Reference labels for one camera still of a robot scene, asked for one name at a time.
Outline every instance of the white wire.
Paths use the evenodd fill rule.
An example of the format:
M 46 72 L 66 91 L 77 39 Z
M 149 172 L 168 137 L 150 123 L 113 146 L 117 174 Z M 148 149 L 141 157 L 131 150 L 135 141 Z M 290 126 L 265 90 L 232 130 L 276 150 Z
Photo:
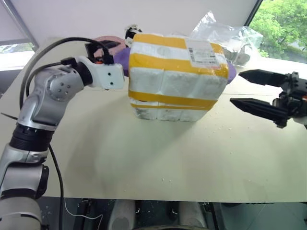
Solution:
M 101 221 L 102 221 L 102 217 L 104 216 L 103 214 L 100 214 L 99 216 L 96 216 L 96 217 L 87 217 L 87 216 L 80 215 L 80 214 L 72 214 L 72 213 L 69 212 L 69 210 L 67 209 L 67 206 L 66 206 L 66 198 L 64 198 L 64 205 L 65 205 L 65 209 L 66 209 L 66 211 L 68 212 L 68 214 L 72 215 L 73 217 L 84 217 L 84 218 L 87 218 L 87 219 L 97 219 L 97 218 L 100 217 L 100 221 L 99 221 L 98 228 L 97 228 L 97 230 L 99 230 L 99 227 L 100 227 L 100 224 L 101 224 Z

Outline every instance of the package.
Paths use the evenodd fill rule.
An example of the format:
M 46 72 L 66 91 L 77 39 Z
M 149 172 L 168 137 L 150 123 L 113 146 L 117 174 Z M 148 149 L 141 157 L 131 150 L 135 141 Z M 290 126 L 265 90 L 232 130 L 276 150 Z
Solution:
M 221 45 L 228 61 L 243 66 L 253 56 L 259 57 L 257 49 L 263 35 L 247 26 L 231 27 L 218 23 L 210 11 L 200 20 L 190 37 Z
M 196 121 L 216 103 L 228 78 L 223 49 L 207 41 L 136 34 L 129 97 L 137 117 Z

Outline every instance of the floor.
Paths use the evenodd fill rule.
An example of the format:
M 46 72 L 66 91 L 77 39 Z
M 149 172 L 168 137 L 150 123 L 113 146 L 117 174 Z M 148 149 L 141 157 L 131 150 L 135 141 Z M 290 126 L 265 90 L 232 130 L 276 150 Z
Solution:
M 104 214 L 100 230 L 106 229 L 114 200 L 93 199 L 92 208 L 88 216 Z M 66 199 L 67 208 L 71 213 L 77 212 L 79 198 Z M 50 230 L 56 230 L 58 225 L 59 199 L 42 197 L 39 199 L 44 224 L 50 225 Z M 166 201 L 142 201 L 137 204 L 140 212 L 137 214 L 136 227 L 176 223 L 176 214 L 170 215 L 172 204 Z M 214 203 L 219 230 L 307 230 L 304 219 L 307 218 L 307 205 L 303 203 L 275 203 L 275 204 L 233 204 Z M 214 230 L 214 223 L 210 212 L 206 212 L 208 226 Z M 80 221 L 64 210 L 63 229 L 80 230 Z M 99 219 L 86 220 L 84 229 L 96 230 Z
M 302 203 L 220 204 L 227 230 L 307 230 L 307 205 Z

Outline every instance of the yellow tape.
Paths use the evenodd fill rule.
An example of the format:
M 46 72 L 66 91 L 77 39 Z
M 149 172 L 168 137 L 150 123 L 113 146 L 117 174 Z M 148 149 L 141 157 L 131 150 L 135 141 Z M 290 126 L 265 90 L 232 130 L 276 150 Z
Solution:
M 204 107 L 193 107 L 193 106 L 168 106 L 168 105 L 145 105 L 145 104 L 133 104 L 131 103 L 133 108 L 146 108 L 146 109 L 189 109 L 189 110 L 205 110 L 207 108 Z
M 134 98 L 139 101 L 147 102 L 161 102 L 165 104 L 177 104 L 186 105 L 192 107 L 202 107 L 204 110 L 210 110 L 216 100 L 204 100 L 198 98 L 187 98 L 187 97 L 174 97 L 161 94 L 145 93 L 145 92 L 135 92 L 129 90 L 129 97 Z
M 188 60 L 164 59 L 136 53 L 130 54 L 129 57 L 129 68 L 133 67 L 216 75 L 228 78 L 227 64 L 221 64 L 220 69 L 196 68 L 192 67 Z
M 133 37 L 134 42 L 144 42 L 153 45 L 160 45 L 160 46 L 169 46 L 175 48 L 182 48 L 186 49 L 186 41 L 184 38 L 178 37 L 162 37 L 153 34 L 136 34 Z M 211 43 L 212 49 L 215 53 L 223 54 L 223 49 L 220 45 Z

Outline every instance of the plastic bag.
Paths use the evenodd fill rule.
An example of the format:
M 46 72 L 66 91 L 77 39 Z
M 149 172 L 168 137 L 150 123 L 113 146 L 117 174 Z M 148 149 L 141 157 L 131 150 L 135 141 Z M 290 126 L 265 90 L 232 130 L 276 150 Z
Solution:
M 247 26 L 231 27 L 218 23 L 210 11 L 200 20 L 190 37 L 221 45 L 228 61 L 243 66 L 252 56 L 259 56 L 257 49 L 263 35 Z

